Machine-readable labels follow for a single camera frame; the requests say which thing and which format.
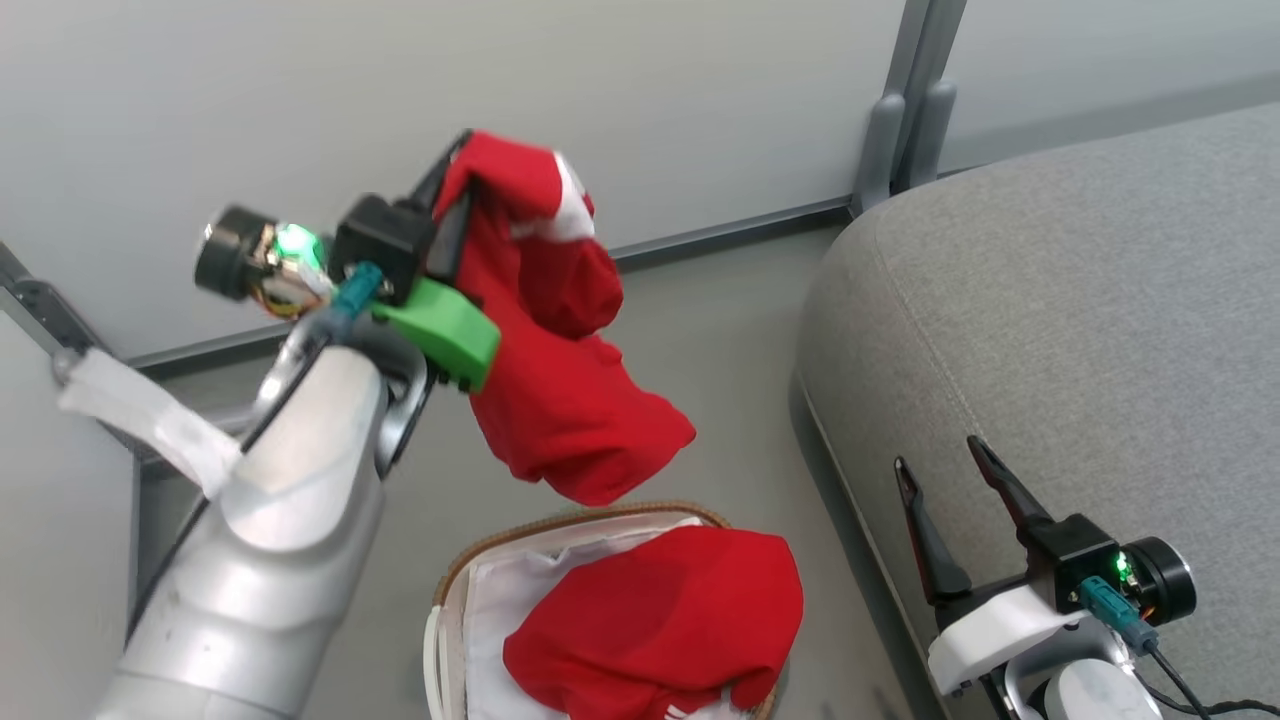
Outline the left gripper, green band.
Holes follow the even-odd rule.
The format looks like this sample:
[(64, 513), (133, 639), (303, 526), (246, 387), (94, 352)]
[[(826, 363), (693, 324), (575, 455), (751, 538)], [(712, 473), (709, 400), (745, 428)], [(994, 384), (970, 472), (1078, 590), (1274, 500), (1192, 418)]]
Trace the left gripper, green band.
[(328, 236), (230, 205), (205, 228), (196, 284), (285, 322), (325, 310), (387, 322), (462, 391), (481, 389), (500, 332), (457, 286), (471, 192), (431, 213), (472, 136), (460, 132), (404, 199), (360, 197)]

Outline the right gripper, white band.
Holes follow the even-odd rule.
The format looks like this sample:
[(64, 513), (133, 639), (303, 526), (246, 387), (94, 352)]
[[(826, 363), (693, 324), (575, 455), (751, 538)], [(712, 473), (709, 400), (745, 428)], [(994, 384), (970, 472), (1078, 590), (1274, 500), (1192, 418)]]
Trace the right gripper, white band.
[(893, 460), (908, 534), (937, 637), (928, 648), (934, 688), (991, 698), (1144, 698), (1137, 660), (1153, 656), (1158, 626), (1192, 615), (1196, 580), (1167, 542), (1120, 544), (1088, 518), (1055, 521), (979, 437), (966, 446), (1001, 498), (1027, 570), (975, 587), (932, 521), (904, 457)]

